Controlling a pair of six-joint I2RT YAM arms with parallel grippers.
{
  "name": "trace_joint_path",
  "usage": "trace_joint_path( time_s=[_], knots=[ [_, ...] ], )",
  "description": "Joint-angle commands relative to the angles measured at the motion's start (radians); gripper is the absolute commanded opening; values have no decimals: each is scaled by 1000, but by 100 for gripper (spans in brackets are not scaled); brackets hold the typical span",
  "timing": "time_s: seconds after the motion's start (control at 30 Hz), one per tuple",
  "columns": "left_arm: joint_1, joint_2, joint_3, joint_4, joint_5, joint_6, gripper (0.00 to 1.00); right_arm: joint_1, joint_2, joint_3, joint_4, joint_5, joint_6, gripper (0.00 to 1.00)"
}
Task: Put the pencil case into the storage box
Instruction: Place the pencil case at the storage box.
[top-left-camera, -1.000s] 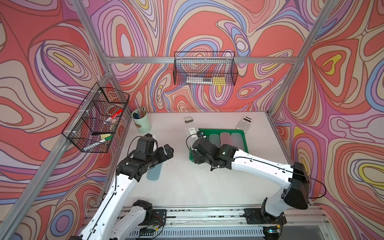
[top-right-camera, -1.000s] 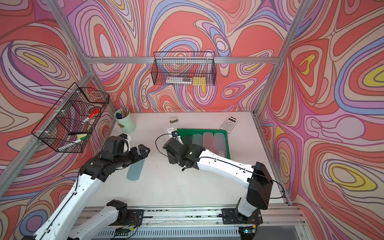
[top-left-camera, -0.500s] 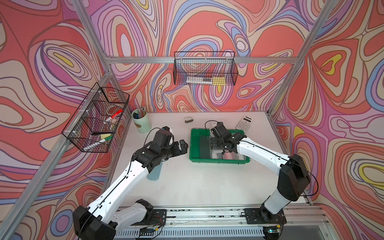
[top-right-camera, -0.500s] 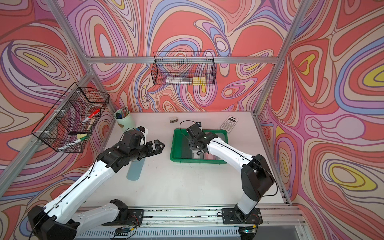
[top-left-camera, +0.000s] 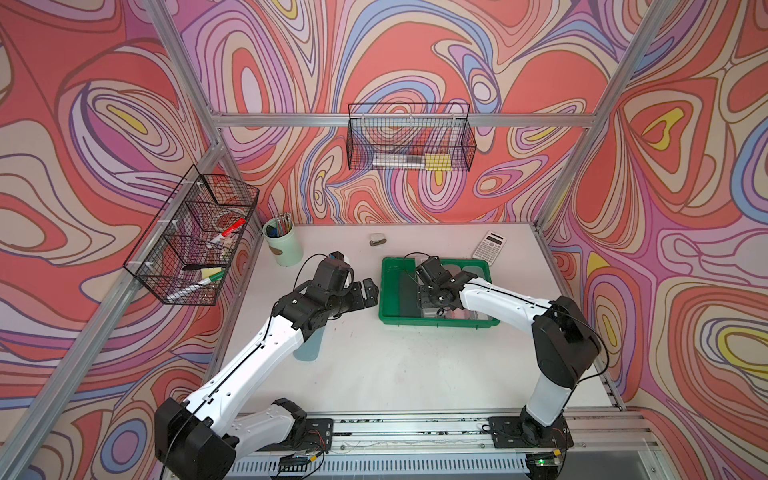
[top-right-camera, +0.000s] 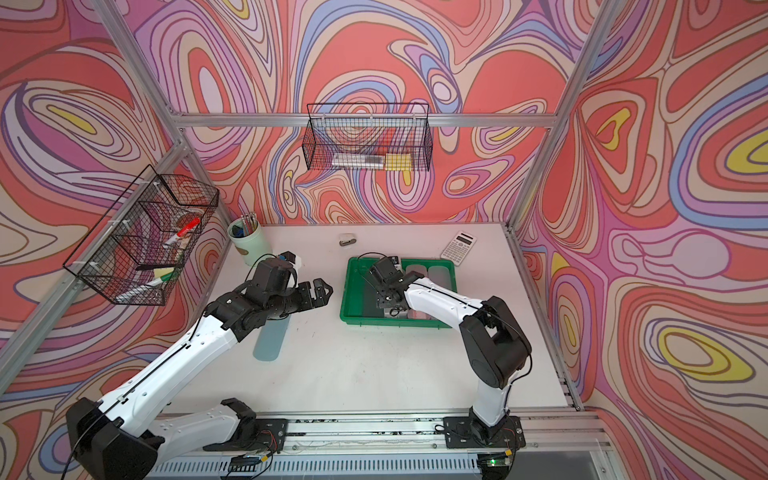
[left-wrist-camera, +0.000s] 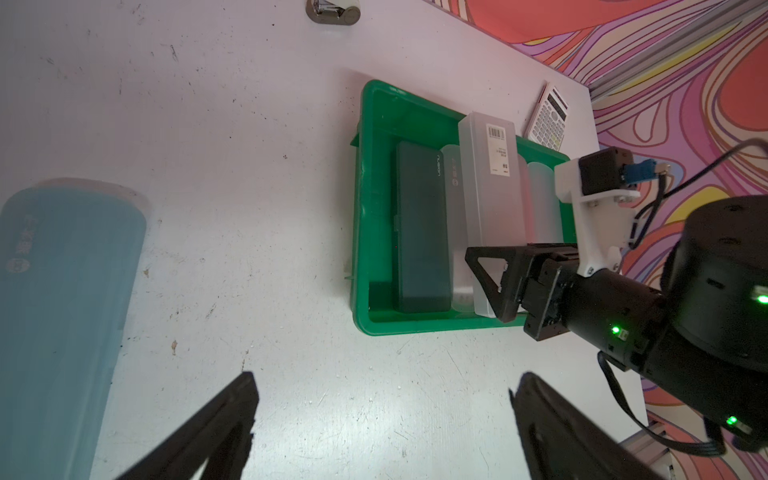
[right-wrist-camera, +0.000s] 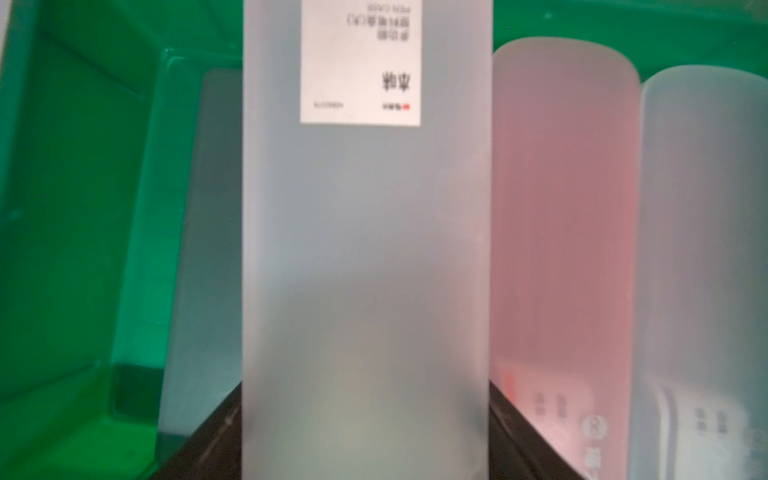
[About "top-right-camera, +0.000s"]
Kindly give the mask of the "pink pencil case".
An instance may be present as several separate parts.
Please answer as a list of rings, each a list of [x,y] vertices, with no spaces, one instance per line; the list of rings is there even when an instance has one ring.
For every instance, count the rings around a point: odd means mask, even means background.
[[[429,277],[428,277],[428,270],[427,270],[427,276],[425,277],[425,280],[430,280]],[[412,319],[412,320],[428,320],[428,321],[433,321],[434,320],[434,318],[432,316],[430,316],[430,315],[428,315],[428,314],[426,314],[424,312],[421,312],[421,311],[418,311],[418,310],[414,310],[414,309],[410,309],[409,310],[408,318]]]

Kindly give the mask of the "teal pencil case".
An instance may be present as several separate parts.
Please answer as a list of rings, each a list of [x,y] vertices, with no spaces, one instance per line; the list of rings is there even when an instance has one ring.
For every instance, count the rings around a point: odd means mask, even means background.
[[[290,317],[269,320],[261,329],[256,340],[253,357],[261,362],[275,361],[281,352]]]

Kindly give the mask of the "dark green pencil case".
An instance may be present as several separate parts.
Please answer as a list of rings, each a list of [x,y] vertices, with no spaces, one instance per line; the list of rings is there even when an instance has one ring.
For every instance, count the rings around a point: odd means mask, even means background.
[[[377,290],[367,279],[363,280],[361,316],[366,318],[382,318],[383,310],[377,303]]]

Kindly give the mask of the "clear frosted pencil case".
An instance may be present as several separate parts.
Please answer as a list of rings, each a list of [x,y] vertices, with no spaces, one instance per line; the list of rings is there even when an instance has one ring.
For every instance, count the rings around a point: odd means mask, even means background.
[[[407,319],[409,314],[409,308],[403,306],[377,306],[377,317],[387,320],[393,319]]]

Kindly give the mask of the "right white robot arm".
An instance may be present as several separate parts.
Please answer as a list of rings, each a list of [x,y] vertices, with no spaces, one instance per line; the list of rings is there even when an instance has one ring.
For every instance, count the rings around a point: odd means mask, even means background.
[[[417,272],[403,272],[390,257],[373,264],[367,281],[381,308],[422,312],[460,333],[478,388],[467,416],[443,421],[446,437],[481,447],[514,441],[509,394],[515,375],[531,368],[533,357],[530,341],[505,301],[460,295]]]

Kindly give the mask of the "white translucent pencil case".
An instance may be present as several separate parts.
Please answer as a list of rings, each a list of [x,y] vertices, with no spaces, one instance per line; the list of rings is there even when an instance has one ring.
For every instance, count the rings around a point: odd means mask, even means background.
[[[447,267],[442,265],[431,266],[428,269],[428,277],[436,285],[443,287],[445,289],[448,289],[450,291],[453,290],[453,280],[452,280],[451,271]]]

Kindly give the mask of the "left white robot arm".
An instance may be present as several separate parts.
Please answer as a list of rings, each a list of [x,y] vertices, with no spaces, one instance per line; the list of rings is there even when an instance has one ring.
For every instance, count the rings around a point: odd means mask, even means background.
[[[267,255],[243,283],[220,295],[168,350],[99,400],[81,398],[66,413],[69,462],[94,479],[142,479],[165,460],[198,449],[278,452],[274,428],[236,398],[175,420],[158,415],[216,358],[270,321],[329,303],[321,278],[301,282],[292,255]]]

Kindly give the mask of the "green plastic storage tray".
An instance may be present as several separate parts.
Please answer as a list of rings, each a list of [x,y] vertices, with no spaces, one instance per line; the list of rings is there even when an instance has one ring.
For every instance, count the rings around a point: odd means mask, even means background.
[[[404,258],[394,256],[395,261],[404,272],[412,270],[420,271],[425,277],[427,270],[434,265],[442,265],[451,271],[453,280],[453,292],[457,291],[455,266],[442,259],[425,258]],[[366,318],[361,316],[363,280],[368,280],[368,270],[373,263],[380,259],[379,256],[351,257],[347,261],[346,277],[342,303],[340,309],[340,319],[348,325],[355,326],[381,326],[381,327],[414,327],[430,329],[446,329],[447,325],[434,319],[412,320],[412,319],[393,319]]]

